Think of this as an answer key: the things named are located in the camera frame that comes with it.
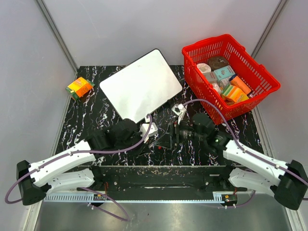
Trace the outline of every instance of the black marble tabletop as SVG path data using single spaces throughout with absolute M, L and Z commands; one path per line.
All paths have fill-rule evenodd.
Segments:
M 84 77 L 95 84 L 95 87 L 79 101 L 71 99 L 64 125 L 62 127 L 56 153 L 74 146 L 92 132 L 102 127 L 110 126 L 121 120 L 107 97 L 99 87 L 99 83 L 110 77 L 124 66 L 82 66 L 78 77 Z M 170 66 L 175 76 L 183 85 L 183 91 L 175 96 L 173 103 L 183 103 L 195 99 L 190 87 L 184 81 L 184 68 L 180 65 Z M 198 112 L 205 112 L 200 103 L 188 105 L 184 120 Z M 152 113 L 153 122 L 159 127 L 157 135 L 150 138 L 149 143 L 162 135 L 170 122 L 176 119 L 169 105 L 163 105 Z M 257 128 L 251 112 L 228 121 L 237 139 L 243 144 L 263 152 Z M 218 129 L 227 131 L 225 124 L 217 126 Z M 183 142 L 173 150 L 149 147 L 141 155 L 132 156 L 130 153 L 104 155 L 95 163 L 89 165 L 99 166 L 218 166 L 232 164 L 232 162 L 217 154 L 203 153 L 197 146 L 192 146 L 190 141 Z

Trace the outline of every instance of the cable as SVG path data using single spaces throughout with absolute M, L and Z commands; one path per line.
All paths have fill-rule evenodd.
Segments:
M 105 197 L 105 198 L 111 200 L 113 203 L 115 203 L 115 204 L 124 212 L 126 218 L 119 217 L 119 216 L 117 216 L 116 214 L 113 214 L 113 213 L 111 213 L 111 212 L 108 212 L 107 210 L 104 210 L 104 209 L 99 208 L 99 207 L 92 206 L 92 209 L 94 209 L 94 208 L 95 208 L 95 209 L 98 209 L 98 210 L 100 210 L 100 211 L 102 211 L 102 212 L 104 212 L 104 213 L 107 213 L 107 214 L 109 214 L 110 216 L 113 216 L 114 218 L 117 218 L 117 219 L 119 219 L 119 220 L 121 220 L 121 221 L 129 221 L 129 216 L 128 216 L 127 212 L 125 211 L 125 209 L 124 209 L 118 202 L 116 202 L 114 199 L 112 199 L 110 196 L 107 196 L 106 194 L 102 194 L 102 193 L 100 193 L 100 192 L 97 192 L 97 191 L 94 191 L 94 190 L 91 190 L 91 189 L 88 189 L 88 188 L 84 188 L 84 187 L 81 187 L 81 189 L 86 190 L 86 191 L 89 191 L 89 192 L 91 192 L 91 193 L 96 193 L 96 194 L 102 195 L 103 197 Z
M 245 153 L 247 153 L 247 154 L 253 156 L 254 158 L 257 158 L 257 159 L 259 159 L 259 160 L 261 160 L 261 161 L 263 161 L 263 162 L 265 162 L 265 163 L 267 163 L 267 164 L 269 164 L 269 165 L 272 165 L 272 166 L 275 167 L 275 168 L 279 168 L 279 169 L 285 171 L 286 173 L 290 174 L 291 176 L 295 177 L 295 178 L 298 179 L 300 182 L 302 182 L 303 184 L 305 184 L 306 186 L 308 186 L 308 182 L 305 181 L 305 180 L 304 180 L 303 178 L 301 178 L 300 176 L 298 176 L 297 174 L 295 174 L 294 172 L 291 172 L 290 170 L 288 170 L 288 169 L 286 169 L 286 168 L 284 168 L 284 167 L 281 167 L 281 166 L 279 166 L 279 165 L 276 165 L 276 164 L 272 163 L 272 162 L 269 161 L 269 160 L 263 159 L 262 157 L 260 157 L 260 156 L 258 156 L 258 155 L 256 155 L 256 154 L 252 153 L 252 152 L 249 151 L 249 150 L 245 150 L 245 148 L 243 148 L 243 147 L 240 145 L 240 143 L 237 141 L 236 136 L 235 136 L 234 132 L 232 131 L 230 125 L 228 124 L 226 118 L 225 118 L 225 117 L 223 116 L 223 114 L 218 110 L 218 108 L 216 108 L 216 107 L 215 107 L 212 103 L 210 103 L 209 101 L 203 100 L 203 99 L 189 100 L 189 101 L 183 103 L 183 106 L 186 106 L 186 105 L 189 104 L 189 103 L 198 102 L 198 101 L 202 101 L 202 102 L 207 103 L 208 105 L 210 105 L 212 108 L 214 108 L 214 109 L 218 112 L 218 114 L 221 116 L 222 120 L 225 122 L 227 128 L 229 129 L 229 131 L 230 131 L 230 133 L 231 133 L 231 135 L 232 135 L 232 137 L 233 137 L 233 139 L 234 139 L 236 145 L 237 145 L 243 152 L 245 152 Z
M 133 146 L 129 147 L 129 148 L 125 148 L 122 150 L 114 150 L 114 151 L 96 151 L 96 150 L 91 150 L 91 153 L 96 153 L 96 154 L 114 154 L 114 153 L 124 153 L 127 151 L 130 151 L 136 147 L 138 147 L 142 142 L 144 142 L 145 138 L 149 135 L 150 130 L 151 130 L 151 126 L 152 126 L 152 116 L 150 114 L 147 115 L 147 117 L 150 118 L 150 123 L 149 123 L 149 128 L 146 131 L 145 135 L 142 137 L 142 139 L 134 144 Z M 89 150 L 81 150 L 81 151 L 73 151 L 72 154 L 77 154 L 77 153 L 88 153 Z
M 122 152 L 127 152 L 127 151 L 130 151 L 134 148 L 136 148 L 137 146 L 139 146 L 142 142 L 144 142 L 145 138 L 148 136 L 148 134 L 150 133 L 150 130 L 151 130 L 151 126 L 152 126 L 152 116 L 150 114 L 148 114 L 146 116 L 147 118 L 150 119 L 150 123 L 149 123 L 149 128 L 148 130 L 146 131 L 145 135 L 142 137 L 142 139 L 134 144 L 133 146 L 129 147 L 129 148 L 125 148 L 125 149 L 122 149 L 122 150 L 114 150 L 114 151 L 96 151 L 96 150 L 83 150 L 83 151 L 74 151 L 74 152 L 71 152 L 71 155 L 74 155 L 74 154 L 78 154 L 78 153 L 96 153 L 96 154 L 114 154 L 114 153 L 122 153 Z M 22 201 L 22 199 L 18 199 L 18 200 L 15 200 L 15 201 L 9 201 L 9 196 L 12 192 L 12 190 L 17 186 L 17 184 L 19 184 L 21 181 L 23 181 L 25 178 L 27 178 L 28 176 L 30 176 L 31 174 L 37 172 L 37 171 L 40 171 L 41 168 L 44 168 L 45 166 L 57 161 L 57 160 L 60 160 L 66 156 L 70 155 L 69 153 L 67 154 L 64 154 L 64 155 L 60 155 L 60 156 L 57 156 L 56 158 L 52 159 L 52 160 L 49 160 L 47 162 L 45 162 L 44 164 L 40 165 L 37 169 L 33 169 L 32 171 L 26 173 L 25 175 L 23 175 L 21 178 L 19 178 L 10 188 L 9 190 L 7 191 L 7 193 L 5 194 L 5 197 L 4 197 L 4 201 L 5 203 L 7 204 L 15 204 L 15 203 L 18 203 L 20 201 Z

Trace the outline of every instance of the white bracket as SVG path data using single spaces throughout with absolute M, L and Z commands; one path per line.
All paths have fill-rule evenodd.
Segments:
M 253 154 L 258 155 L 258 156 L 262 157 L 263 159 L 271 161 L 276 166 L 282 166 L 284 168 L 288 168 L 288 166 L 286 165 L 286 162 L 284 162 L 284 161 L 276 160 L 274 158 L 265 156 L 264 154 L 259 153 L 255 150 L 243 145 L 242 143 L 240 143 L 240 145 L 245 150 L 248 150 L 248 151 L 252 152 Z M 269 165 L 269 164 L 263 162 L 262 160 L 259 160 L 255 157 L 243 152 L 236 145 L 235 141 L 229 141 L 228 144 L 226 145 L 226 148 L 227 149 L 225 151 L 223 151 L 223 157 L 225 157 L 228 160 L 232 160 L 234 162 L 237 162 L 237 163 L 253 170 L 254 172 L 260 174 L 265 179 L 269 180 L 271 182 L 271 185 L 276 185 L 276 186 L 279 185 L 279 183 L 280 183 L 279 176 L 284 175 L 283 170 L 276 168 L 276 167 L 273 167 L 272 165 Z
M 180 124 L 181 120 L 185 116 L 186 108 L 183 106 L 183 104 L 176 104 L 171 108 L 171 110 L 179 117 L 178 124 Z
M 140 127 L 140 132 L 142 132 L 142 137 L 146 134 L 146 131 L 149 129 L 149 124 L 142 124 Z M 147 137 L 144 139 L 144 142 L 146 143 L 149 139 L 149 137 L 154 136 L 158 133 L 158 127 L 155 123 L 152 123 L 151 130 Z
M 89 187 L 95 182 L 94 175 L 90 169 L 85 169 L 78 172 L 63 173 L 52 181 L 48 182 L 51 188 L 47 191 L 47 195 L 59 191 L 76 190 L 80 187 Z
M 48 159 L 45 159 L 39 162 L 32 163 L 31 167 L 29 168 L 29 172 L 34 169 L 38 169 L 39 166 L 46 163 L 47 161 L 57 158 L 59 155 L 64 155 L 64 154 L 71 153 L 73 151 L 79 151 L 79 150 L 91 150 L 91 148 L 88 142 L 81 141 L 75 146 L 57 155 L 54 155 Z M 94 155 L 90 153 L 80 153 L 80 154 L 69 155 L 69 156 L 63 157 L 62 159 L 45 166 L 44 168 L 41 168 L 40 171 L 38 172 L 32 173 L 30 177 L 34 178 L 35 180 L 34 184 L 36 186 L 42 187 L 47 182 L 52 181 L 53 178 L 60 175 L 61 173 L 64 173 L 70 170 L 71 168 L 81 165 L 83 163 L 91 162 L 95 160 L 96 159 Z
M 234 187 L 248 188 L 274 196 L 273 191 L 270 189 L 272 183 L 260 174 L 243 171 L 237 167 L 231 172 L 229 181 Z

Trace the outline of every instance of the gray wall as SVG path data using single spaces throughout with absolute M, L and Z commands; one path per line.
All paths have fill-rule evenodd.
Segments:
M 44 0 L 77 65 L 126 65 L 158 48 L 169 64 L 232 34 L 249 53 L 279 0 Z
M 260 104 L 276 158 L 297 160 L 308 173 L 307 9 L 307 0 L 289 1 L 256 60 L 282 85 Z M 307 222 L 308 202 L 300 210 Z
M 19 161 L 51 155 L 74 73 L 33 0 L 2 1 L 0 31 L 0 226 L 17 231 L 26 207 L 4 195 Z

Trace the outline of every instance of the white board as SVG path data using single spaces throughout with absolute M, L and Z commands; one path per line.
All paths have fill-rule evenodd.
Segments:
M 100 88 L 122 119 L 136 123 L 182 90 L 158 49 L 101 82 Z

